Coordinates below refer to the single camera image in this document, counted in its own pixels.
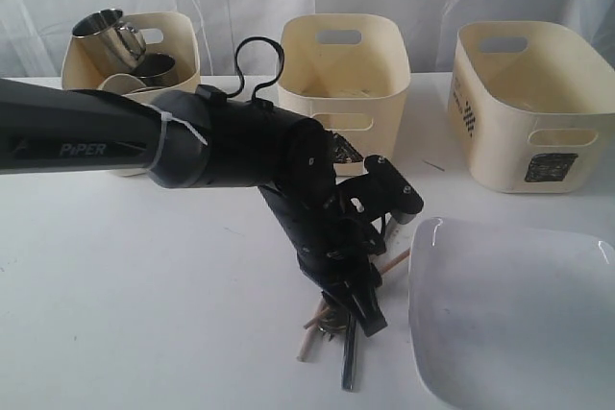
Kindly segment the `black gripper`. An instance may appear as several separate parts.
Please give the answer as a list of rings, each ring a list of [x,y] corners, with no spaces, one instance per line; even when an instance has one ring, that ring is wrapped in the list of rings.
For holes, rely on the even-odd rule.
[[[384,251],[381,233],[359,218],[338,194],[327,208],[309,207],[273,185],[258,191],[296,250],[301,271],[322,291],[327,304],[340,306],[357,319],[364,335],[387,327],[377,297],[382,277],[370,261]]]

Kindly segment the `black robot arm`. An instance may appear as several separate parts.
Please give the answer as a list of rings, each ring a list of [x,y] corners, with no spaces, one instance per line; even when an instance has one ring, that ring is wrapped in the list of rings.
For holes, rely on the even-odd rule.
[[[133,168],[165,188],[256,188],[302,272],[366,335],[386,327],[369,259],[383,243],[343,195],[333,136],[319,122],[261,100],[233,102],[209,86],[143,105],[101,90],[2,81],[3,173]]]

